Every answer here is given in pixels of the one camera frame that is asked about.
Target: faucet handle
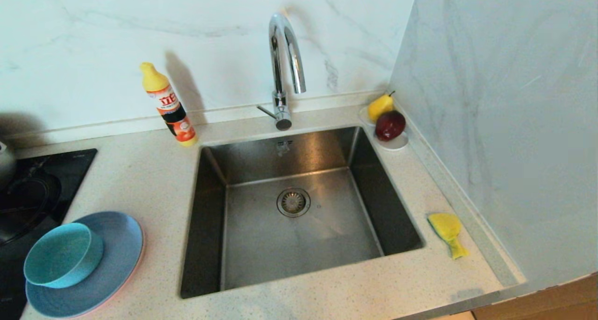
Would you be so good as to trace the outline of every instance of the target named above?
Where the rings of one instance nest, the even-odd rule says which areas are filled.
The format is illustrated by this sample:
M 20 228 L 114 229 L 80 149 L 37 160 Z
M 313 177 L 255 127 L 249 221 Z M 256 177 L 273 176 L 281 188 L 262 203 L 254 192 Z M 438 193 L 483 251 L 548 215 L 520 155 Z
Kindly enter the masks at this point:
M 281 111 L 275 115 L 272 112 L 261 107 L 260 105 L 258 105 L 257 108 L 260 109 L 263 113 L 274 118 L 274 120 L 276 120 L 276 128 L 278 128 L 278 130 L 286 131 L 289 128 L 291 128 L 292 122 L 291 122 L 291 114 L 290 113 Z
M 270 111 L 266 110 L 266 109 L 265 109 L 263 106 L 261 106 L 261 105 L 258 105 L 258 106 L 257 106 L 257 108 L 258 108 L 258 109 L 260 109 L 260 110 L 261 110 L 263 113 L 265 113 L 265 114 L 267 114 L 267 115 L 271 116 L 271 117 L 272 117 L 272 118 L 274 118 L 275 120 L 278 120 L 278 118 L 276 118 L 276 116 L 275 116 L 275 115 L 274 115 L 272 112 L 270 112 Z

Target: stainless steel sink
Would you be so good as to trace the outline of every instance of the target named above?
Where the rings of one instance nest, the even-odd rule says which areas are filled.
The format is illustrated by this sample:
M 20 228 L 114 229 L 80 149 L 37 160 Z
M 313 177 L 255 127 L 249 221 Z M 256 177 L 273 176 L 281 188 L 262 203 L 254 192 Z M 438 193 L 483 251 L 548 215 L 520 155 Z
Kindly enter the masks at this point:
M 361 127 L 205 146 L 181 297 L 421 246 Z

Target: faucet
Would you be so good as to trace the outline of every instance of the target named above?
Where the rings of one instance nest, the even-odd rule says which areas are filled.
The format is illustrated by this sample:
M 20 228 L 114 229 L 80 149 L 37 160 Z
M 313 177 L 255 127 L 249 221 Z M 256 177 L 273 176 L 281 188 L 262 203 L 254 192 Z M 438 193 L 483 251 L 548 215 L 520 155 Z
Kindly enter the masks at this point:
M 282 86 L 282 76 L 280 75 L 280 48 L 278 47 L 278 39 L 282 37 L 285 41 L 286 52 L 288 54 L 289 66 L 292 71 L 293 86 L 295 86 L 295 93 L 305 92 L 305 77 L 303 76 L 303 63 L 301 62 L 301 54 L 299 54 L 299 47 L 297 46 L 297 39 L 295 32 L 291 27 L 286 16 L 274 13 L 270 19 L 270 55 L 272 58 L 272 73 L 274 75 L 274 88 L 272 92 L 272 103 L 274 105 L 274 113 L 258 106 L 258 109 L 265 112 L 276 120 L 276 128 L 280 131 L 288 130 L 291 127 L 291 111 L 286 101 L 286 91 Z

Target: blue bowl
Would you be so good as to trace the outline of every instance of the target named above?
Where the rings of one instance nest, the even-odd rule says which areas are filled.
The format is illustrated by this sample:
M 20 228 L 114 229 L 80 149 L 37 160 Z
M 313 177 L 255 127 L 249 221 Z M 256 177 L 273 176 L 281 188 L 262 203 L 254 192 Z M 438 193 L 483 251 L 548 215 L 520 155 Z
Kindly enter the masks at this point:
M 69 223 L 43 235 L 29 250 L 23 271 L 28 282 L 51 288 L 73 286 L 100 263 L 102 238 L 81 223 Z

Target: drain strainer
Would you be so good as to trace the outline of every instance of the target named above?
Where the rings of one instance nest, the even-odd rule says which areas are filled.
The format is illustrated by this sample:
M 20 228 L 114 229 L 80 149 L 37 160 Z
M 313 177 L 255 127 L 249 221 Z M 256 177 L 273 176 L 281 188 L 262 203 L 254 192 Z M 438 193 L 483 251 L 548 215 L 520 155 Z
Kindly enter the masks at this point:
M 278 195 L 276 205 L 282 215 L 299 217 L 309 209 L 310 199 L 305 190 L 301 188 L 288 188 Z

